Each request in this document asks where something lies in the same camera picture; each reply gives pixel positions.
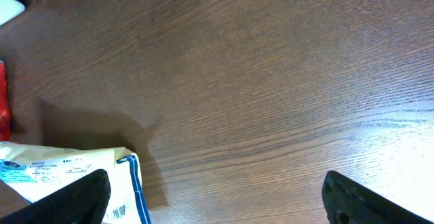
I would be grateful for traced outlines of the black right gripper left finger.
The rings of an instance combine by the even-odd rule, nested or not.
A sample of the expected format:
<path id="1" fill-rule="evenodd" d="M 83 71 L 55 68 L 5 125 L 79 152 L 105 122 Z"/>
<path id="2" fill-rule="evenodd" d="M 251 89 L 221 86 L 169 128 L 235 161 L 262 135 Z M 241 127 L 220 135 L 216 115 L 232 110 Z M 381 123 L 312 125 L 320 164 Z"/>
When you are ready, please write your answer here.
<path id="1" fill-rule="evenodd" d="M 99 169 L 1 219 L 1 224 L 101 224 L 111 196 Z"/>

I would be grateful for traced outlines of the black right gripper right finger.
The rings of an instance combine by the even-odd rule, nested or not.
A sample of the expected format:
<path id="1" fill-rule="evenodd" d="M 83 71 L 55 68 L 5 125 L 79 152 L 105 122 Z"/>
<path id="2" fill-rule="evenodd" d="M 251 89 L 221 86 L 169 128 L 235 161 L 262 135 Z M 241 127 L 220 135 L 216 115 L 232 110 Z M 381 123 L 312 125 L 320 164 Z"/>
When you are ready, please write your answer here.
<path id="1" fill-rule="evenodd" d="M 321 196 L 330 224 L 433 224 L 337 171 L 327 172 Z"/>

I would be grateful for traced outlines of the yellow snack bag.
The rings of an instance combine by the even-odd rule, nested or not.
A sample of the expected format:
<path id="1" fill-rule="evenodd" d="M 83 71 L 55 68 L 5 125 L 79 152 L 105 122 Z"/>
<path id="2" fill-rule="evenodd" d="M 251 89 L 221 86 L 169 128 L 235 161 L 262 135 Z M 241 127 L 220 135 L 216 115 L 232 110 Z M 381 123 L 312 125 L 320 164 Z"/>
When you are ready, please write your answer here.
<path id="1" fill-rule="evenodd" d="M 78 150 L 1 142 L 1 180 L 34 203 L 103 169 L 111 197 L 104 223 L 151 224 L 138 156 L 125 147 Z"/>

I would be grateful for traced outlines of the red snack bag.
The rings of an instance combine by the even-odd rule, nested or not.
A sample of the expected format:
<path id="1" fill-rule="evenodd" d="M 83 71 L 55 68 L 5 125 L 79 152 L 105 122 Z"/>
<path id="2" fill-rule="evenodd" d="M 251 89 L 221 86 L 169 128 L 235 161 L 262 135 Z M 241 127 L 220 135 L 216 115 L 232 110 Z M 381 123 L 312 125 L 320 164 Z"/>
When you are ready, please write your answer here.
<path id="1" fill-rule="evenodd" d="M 0 62 L 0 133 L 1 141 L 9 141 L 11 136 L 11 113 L 7 95 L 7 77 L 4 62 Z"/>

